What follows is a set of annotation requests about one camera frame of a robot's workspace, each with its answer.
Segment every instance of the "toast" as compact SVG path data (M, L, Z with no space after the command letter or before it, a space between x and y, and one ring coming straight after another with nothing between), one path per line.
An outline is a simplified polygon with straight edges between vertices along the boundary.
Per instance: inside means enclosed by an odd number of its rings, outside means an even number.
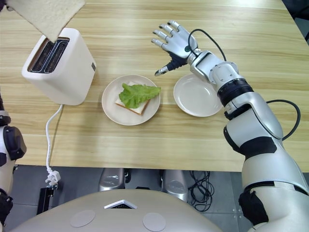
M137 84L134 83L134 82L132 82L132 81L130 81L130 82L128 83L128 85L129 85L129 86L132 86L132 85L137 85ZM142 114L143 114L143 112L145 111L145 109L146 109L146 107L147 107L149 101L150 101L150 100L147 100L147 101L142 102L142 103L139 105L139 107L136 108L136 109L126 108L126 106L122 103L122 101L120 100L119 97L118 97L117 100L115 101L115 104L117 104L117 105L119 105L119 106L121 106L121 107L123 107L123 108L125 108L125 109L127 109L127 110L129 110L129 111L132 111L132 112L134 112L134 113L136 113L136 114L142 116Z

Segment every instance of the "sandwich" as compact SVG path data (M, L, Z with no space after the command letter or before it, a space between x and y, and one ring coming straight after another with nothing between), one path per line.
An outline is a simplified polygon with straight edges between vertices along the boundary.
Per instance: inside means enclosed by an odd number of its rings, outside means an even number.
M126 108L138 115L142 115L149 101L158 95L161 88L147 85L139 85L134 82L122 84L124 90L118 95L115 104Z

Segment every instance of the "black cable bundle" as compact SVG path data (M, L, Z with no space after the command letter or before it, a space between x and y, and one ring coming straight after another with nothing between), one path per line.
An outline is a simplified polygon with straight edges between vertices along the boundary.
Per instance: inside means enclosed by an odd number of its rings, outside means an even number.
M197 211L206 212L211 206L212 196L214 194L214 187L209 182L211 173L209 171L203 171L202 175L198 178L196 177L195 171L190 171L190 175L195 181L195 183L188 188L192 198L190 203ZM202 194L201 198L196 196L197 192Z

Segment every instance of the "empty plate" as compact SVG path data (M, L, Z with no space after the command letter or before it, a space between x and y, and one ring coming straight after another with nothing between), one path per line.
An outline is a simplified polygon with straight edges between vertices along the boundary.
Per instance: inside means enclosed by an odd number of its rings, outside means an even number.
M186 75L177 81L174 99L179 108L196 117L214 115L222 108L212 85L194 74Z
M102 95L102 107L104 113L112 121L125 126L134 126L146 122L155 115L160 106L160 94L150 99L146 109L140 116L128 109L125 109L115 104L115 101L118 99L119 93L123 91L122 83L128 84L129 82L134 82L136 84L147 86L156 86L151 80L144 76L127 75L118 77L112 82L110 82L105 88Z

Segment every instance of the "black cable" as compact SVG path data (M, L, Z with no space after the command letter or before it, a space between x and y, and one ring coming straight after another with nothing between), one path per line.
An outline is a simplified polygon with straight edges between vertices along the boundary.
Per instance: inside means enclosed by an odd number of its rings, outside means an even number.
M275 99L275 100L267 101L266 103L268 104L268 103L272 103L272 102L284 102L284 103L288 103L288 104L292 105L292 106L296 109L296 112L297 112L296 122L295 122L293 128L291 129L291 131L290 131L287 135L285 135L285 136L282 138L282 140L285 140L285 139L287 139L288 137L290 137L290 136L295 132L295 130L297 129L297 127L298 127L298 125L299 125L300 116L301 116L301 114L300 114L300 109L299 109L299 107L298 107L294 102L288 101L288 100L284 100L284 99Z
M309 8L309 4L307 6L305 6L305 7L303 7L302 9L300 9L299 11L297 11L295 14L293 14L292 18L293 19L297 18L300 15L300 13L302 13L304 10L306 10L308 8Z
M194 184L188 188L191 194L191 205L199 212L206 212L212 203L214 187L209 182L209 171L203 171L200 178L197 178L195 171L190 171L191 177L194 179ZM196 192L201 193L201 197L197 197Z
M224 61L226 61L225 54L224 54L223 50L221 49L221 47L218 45L218 43L217 43L206 31L204 31L204 30L202 30L202 29L194 29L194 30L189 34L189 37L188 37L188 47L189 47L190 51L191 51L196 57L198 57L198 55L193 51L193 49L192 49L192 47L191 47L191 45L190 45L190 39L191 39L191 37L192 37L192 34L193 34L194 32L196 32L196 31L201 31L201 32L203 32L203 33L204 33L204 34L217 46L217 48L220 50L220 52L221 52L221 54L222 54L222 56L223 56Z

